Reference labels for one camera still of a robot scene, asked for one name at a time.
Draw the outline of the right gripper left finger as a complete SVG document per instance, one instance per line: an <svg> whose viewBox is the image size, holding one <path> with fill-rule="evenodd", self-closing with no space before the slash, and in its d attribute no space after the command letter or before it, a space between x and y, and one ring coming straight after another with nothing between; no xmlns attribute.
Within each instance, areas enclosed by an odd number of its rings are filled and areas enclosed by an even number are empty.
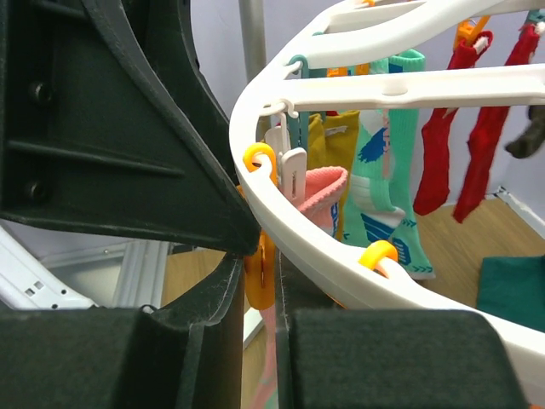
<svg viewBox="0 0 545 409"><path fill-rule="evenodd" d="M234 255L163 308L1 313L4 408L237 408L244 269Z"/></svg>

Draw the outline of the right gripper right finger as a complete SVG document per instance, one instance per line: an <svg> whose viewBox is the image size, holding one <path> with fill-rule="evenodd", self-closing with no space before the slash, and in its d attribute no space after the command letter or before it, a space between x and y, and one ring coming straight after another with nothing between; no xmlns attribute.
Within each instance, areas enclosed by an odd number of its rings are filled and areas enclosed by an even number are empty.
<svg viewBox="0 0 545 409"><path fill-rule="evenodd" d="M346 310L276 257L283 408L525 408L500 337L461 310Z"/></svg>

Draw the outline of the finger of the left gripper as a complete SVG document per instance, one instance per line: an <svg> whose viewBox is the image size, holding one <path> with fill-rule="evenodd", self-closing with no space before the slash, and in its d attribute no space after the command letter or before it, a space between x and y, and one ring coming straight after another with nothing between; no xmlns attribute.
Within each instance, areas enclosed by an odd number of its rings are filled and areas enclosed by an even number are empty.
<svg viewBox="0 0 545 409"><path fill-rule="evenodd" d="M249 255L188 1L1 4L1 216Z"/></svg>

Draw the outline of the pink patterned sock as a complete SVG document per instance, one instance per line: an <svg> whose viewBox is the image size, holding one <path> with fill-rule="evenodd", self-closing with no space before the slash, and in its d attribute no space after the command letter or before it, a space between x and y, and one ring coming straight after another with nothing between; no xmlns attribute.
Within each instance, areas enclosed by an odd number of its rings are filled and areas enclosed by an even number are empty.
<svg viewBox="0 0 545 409"><path fill-rule="evenodd" d="M306 192L297 209L329 236L334 236L335 212L347 187L348 171L341 166L320 167L306 172ZM276 308L261 311L267 332L263 373L249 408L278 408L278 375L276 357Z"/></svg>

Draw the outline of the white round clip hanger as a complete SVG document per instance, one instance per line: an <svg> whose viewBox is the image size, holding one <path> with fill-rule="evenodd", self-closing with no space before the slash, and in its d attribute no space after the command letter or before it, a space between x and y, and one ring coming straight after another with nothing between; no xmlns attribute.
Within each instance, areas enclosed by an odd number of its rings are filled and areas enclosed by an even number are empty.
<svg viewBox="0 0 545 409"><path fill-rule="evenodd" d="M416 47L529 1L342 1L245 87L229 145L266 241L345 308L454 310L421 286L407 193L418 110L498 111L544 100L543 65L427 72Z"/></svg>

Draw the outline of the teal clothespin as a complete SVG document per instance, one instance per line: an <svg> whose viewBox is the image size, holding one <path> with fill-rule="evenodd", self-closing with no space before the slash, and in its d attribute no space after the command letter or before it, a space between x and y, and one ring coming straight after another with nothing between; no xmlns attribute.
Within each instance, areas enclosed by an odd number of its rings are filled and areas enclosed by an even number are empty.
<svg viewBox="0 0 545 409"><path fill-rule="evenodd" d="M309 49L307 55L293 55L286 64L291 73L300 77L290 80L281 89L281 100L287 109L287 120L292 147L308 148L308 125L310 112L324 110L318 100L319 79L327 73L327 56L323 51Z"/></svg>

